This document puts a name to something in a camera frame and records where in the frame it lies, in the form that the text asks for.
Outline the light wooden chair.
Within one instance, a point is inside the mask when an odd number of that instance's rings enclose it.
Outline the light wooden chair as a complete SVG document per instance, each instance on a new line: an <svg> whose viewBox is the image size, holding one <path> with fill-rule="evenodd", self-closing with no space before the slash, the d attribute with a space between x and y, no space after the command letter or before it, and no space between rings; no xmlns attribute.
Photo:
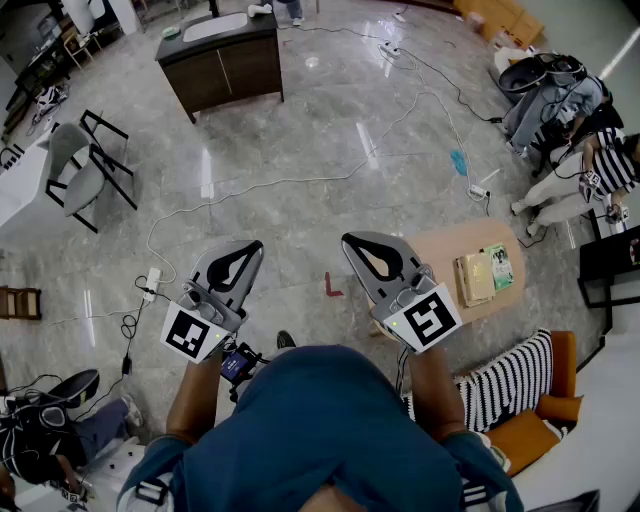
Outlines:
<svg viewBox="0 0 640 512"><path fill-rule="evenodd" d="M81 35L76 29L70 29L63 35L63 47L72 62L80 71L84 71L84 69L78 59L78 56L84 56L85 60L93 62L94 56L91 49L93 47L97 50L102 49L102 46L95 34L89 33L87 35Z"/></svg>

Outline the brown cardboard boxes pile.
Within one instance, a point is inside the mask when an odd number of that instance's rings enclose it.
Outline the brown cardboard boxes pile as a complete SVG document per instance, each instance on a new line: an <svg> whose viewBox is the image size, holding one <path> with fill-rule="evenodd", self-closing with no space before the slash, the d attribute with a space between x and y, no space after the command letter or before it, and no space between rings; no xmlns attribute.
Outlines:
<svg viewBox="0 0 640 512"><path fill-rule="evenodd" d="M454 0L454 4L464 19L470 11L485 18L479 34L487 41L506 34L518 48L527 48L544 30L544 25L516 0Z"/></svg>

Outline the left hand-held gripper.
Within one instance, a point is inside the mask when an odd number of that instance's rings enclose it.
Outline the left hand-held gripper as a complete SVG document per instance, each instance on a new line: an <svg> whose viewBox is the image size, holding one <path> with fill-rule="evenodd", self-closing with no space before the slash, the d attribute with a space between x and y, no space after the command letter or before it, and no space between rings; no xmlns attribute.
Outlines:
<svg viewBox="0 0 640 512"><path fill-rule="evenodd" d="M259 240L226 242L202 253L192 281L184 284L177 302L169 303L160 342L196 364L221 349L248 318L241 307L263 256ZM204 288L219 290L222 302Z"/></svg>

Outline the brown frame side table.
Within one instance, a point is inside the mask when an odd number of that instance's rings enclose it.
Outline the brown frame side table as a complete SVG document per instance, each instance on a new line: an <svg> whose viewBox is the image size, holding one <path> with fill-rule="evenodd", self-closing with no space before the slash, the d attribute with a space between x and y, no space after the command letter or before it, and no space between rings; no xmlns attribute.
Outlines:
<svg viewBox="0 0 640 512"><path fill-rule="evenodd" d="M41 320L41 293L36 288L0 286L0 319Z"/></svg>

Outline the person's left forearm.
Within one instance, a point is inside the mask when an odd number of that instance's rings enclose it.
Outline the person's left forearm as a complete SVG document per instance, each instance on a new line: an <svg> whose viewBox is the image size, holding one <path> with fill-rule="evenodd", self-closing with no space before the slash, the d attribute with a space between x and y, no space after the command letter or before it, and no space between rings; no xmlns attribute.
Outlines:
<svg viewBox="0 0 640 512"><path fill-rule="evenodd" d="M189 362L166 420L166 433L195 444L213 429L221 375L222 351L200 363Z"/></svg>

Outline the light wooden coffee table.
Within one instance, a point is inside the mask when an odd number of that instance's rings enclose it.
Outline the light wooden coffee table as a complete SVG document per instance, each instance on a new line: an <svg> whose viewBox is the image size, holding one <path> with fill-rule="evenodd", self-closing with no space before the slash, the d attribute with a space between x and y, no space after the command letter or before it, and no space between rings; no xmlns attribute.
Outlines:
<svg viewBox="0 0 640 512"><path fill-rule="evenodd" d="M521 250L512 229L490 217L455 224L439 230L421 232L408 239L419 260L429 265L437 284L444 283L454 301L462 324L467 324L513 305L521 296L525 284L525 269ZM485 247L503 244L511 261L514 284L496 292L493 300L466 307L455 260L483 252Z"/></svg>

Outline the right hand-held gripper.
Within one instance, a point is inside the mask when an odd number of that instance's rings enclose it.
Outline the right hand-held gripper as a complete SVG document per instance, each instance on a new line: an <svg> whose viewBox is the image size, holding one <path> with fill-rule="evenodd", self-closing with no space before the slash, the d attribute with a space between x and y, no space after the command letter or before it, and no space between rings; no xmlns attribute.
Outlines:
<svg viewBox="0 0 640 512"><path fill-rule="evenodd" d="M372 316L378 326L412 352L429 350L462 325L446 285L435 282L432 269L404 239L354 231L342 235L341 247L368 297L377 303ZM409 278L386 297L386 284Z"/></svg>

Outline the green book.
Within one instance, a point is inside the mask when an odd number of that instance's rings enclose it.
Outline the green book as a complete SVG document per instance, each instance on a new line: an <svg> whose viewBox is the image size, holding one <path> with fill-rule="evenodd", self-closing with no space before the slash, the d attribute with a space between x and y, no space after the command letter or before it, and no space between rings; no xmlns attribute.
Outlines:
<svg viewBox="0 0 640 512"><path fill-rule="evenodd" d="M496 292L505 290L514 284L514 273L506 247L494 244L483 249L489 256Z"/></svg>

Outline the white cabinet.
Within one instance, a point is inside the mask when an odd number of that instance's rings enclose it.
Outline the white cabinet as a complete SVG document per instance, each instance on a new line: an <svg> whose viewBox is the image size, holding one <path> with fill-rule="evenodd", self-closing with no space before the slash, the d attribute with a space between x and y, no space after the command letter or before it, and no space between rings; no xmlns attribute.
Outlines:
<svg viewBox="0 0 640 512"><path fill-rule="evenodd" d="M131 0L59 0L63 12L71 17L78 31L85 35L115 25L125 35L140 26Z"/></svg>

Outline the dark wooden platform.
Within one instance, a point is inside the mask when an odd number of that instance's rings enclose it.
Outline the dark wooden platform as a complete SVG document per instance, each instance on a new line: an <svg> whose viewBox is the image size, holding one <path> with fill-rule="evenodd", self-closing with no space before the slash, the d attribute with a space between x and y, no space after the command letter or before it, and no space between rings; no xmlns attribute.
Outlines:
<svg viewBox="0 0 640 512"><path fill-rule="evenodd" d="M460 15L461 11L455 6L454 0L412 0L415 5L440 12Z"/></svg>

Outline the person's right forearm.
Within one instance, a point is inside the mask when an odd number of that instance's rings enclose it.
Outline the person's right forearm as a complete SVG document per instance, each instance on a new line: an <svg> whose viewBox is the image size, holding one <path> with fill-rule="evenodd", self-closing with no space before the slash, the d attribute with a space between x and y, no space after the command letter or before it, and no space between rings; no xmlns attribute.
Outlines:
<svg viewBox="0 0 640 512"><path fill-rule="evenodd" d="M408 362L416 423L437 442L464 432L464 406L444 349L411 354Z"/></svg>

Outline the black waist-mounted device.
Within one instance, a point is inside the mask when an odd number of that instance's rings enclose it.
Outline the black waist-mounted device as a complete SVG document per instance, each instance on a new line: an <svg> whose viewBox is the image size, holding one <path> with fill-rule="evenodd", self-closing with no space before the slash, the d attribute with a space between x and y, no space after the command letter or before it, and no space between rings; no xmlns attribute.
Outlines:
<svg viewBox="0 0 640 512"><path fill-rule="evenodd" d="M221 376L230 383L229 398L232 403L238 400L239 387L252 379L256 367L263 363L261 353L255 352L246 343L235 342L223 349Z"/></svg>

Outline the black white striped cushion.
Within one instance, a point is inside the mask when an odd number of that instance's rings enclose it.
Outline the black white striped cushion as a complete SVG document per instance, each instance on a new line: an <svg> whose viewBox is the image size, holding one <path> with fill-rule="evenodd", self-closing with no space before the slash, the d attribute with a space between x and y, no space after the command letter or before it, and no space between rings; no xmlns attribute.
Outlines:
<svg viewBox="0 0 640 512"><path fill-rule="evenodd" d="M550 392L552 380L551 332L539 328L486 365L454 378L466 428L487 433L525 410L534 410Z"/></svg>

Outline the black low table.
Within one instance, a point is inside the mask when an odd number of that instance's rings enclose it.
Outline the black low table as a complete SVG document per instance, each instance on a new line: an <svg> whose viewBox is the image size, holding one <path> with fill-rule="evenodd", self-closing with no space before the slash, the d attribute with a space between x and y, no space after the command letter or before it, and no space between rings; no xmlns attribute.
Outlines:
<svg viewBox="0 0 640 512"><path fill-rule="evenodd" d="M577 282L585 305L605 310L604 337L615 307L640 304L640 226L581 246Z"/></svg>

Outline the dark wooden vanity cabinet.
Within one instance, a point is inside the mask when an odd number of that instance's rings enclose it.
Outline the dark wooden vanity cabinet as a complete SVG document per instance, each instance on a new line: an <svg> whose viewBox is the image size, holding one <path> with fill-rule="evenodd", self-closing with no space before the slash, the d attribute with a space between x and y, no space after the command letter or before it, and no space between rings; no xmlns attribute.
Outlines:
<svg viewBox="0 0 640 512"><path fill-rule="evenodd" d="M185 43L183 31L196 19L184 23L176 37L162 39L155 56L190 121L226 103L284 93L273 13L248 15L238 30Z"/></svg>

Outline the white table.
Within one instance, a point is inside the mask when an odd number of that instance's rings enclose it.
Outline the white table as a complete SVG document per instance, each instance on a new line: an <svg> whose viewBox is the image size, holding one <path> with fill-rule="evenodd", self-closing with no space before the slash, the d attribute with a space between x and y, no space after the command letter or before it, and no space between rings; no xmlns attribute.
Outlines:
<svg viewBox="0 0 640 512"><path fill-rule="evenodd" d="M0 247L21 249L65 229L62 209L46 194L46 133L0 175Z"/></svg>

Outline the person's blue shirt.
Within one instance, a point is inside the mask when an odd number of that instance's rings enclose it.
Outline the person's blue shirt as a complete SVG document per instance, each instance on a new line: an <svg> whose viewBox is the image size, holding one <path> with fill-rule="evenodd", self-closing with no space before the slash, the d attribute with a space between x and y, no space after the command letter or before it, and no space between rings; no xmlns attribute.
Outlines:
<svg viewBox="0 0 640 512"><path fill-rule="evenodd" d="M523 512L482 438L435 441L345 346L283 349L195 444L152 441L117 512Z"/></svg>

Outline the white sink basin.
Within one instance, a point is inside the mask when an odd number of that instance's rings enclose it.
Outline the white sink basin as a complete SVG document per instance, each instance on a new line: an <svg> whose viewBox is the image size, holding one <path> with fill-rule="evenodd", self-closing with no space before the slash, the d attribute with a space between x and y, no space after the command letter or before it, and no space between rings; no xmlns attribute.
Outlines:
<svg viewBox="0 0 640 512"><path fill-rule="evenodd" d="M248 23L248 15L244 12L233 13L217 18L196 19L183 31L183 41L190 43L218 34L235 31Z"/></svg>

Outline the black bowl-shaped shell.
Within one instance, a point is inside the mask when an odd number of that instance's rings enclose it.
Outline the black bowl-shaped shell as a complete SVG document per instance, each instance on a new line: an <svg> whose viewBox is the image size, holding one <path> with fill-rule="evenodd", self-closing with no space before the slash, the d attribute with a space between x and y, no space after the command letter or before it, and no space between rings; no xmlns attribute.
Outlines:
<svg viewBox="0 0 640 512"><path fill-rule="evenodd" d="M100 384L97 369L81 371L52 388L48 394L64 407L76 409L93 398Z"/></svg>
<svg viewBox="0 0 640 512"><path fill-rule="evenodd" d="M521 59L505 69L498 79L498 87L505 93L521 94L537 87L547 70L537 57Z"/></svg>

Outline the white round pet bed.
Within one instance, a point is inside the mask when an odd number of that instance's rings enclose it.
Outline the white round pet bed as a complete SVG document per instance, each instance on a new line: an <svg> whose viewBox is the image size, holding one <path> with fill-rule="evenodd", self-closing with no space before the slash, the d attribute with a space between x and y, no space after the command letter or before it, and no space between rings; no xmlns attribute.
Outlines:
<svg viewBox="0 0 640 512"><path fill-rule="evenodd" d="M513 63L530 56L531 52L528 50L503 46L494 54L494 66L497 70L498 75L501 75Z"/></svg>

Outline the beige book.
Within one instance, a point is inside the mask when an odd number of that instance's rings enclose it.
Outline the beige book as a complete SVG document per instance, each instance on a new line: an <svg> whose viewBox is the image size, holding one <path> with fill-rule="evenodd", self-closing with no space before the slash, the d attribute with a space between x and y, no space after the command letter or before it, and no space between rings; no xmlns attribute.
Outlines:
<svg viewBox="0 0 640 512"><path fill-rule="evenodd" d="M488 254L468 254L457 258L455 263L466 307L474 307L494 299L496 290Z"/></svg>

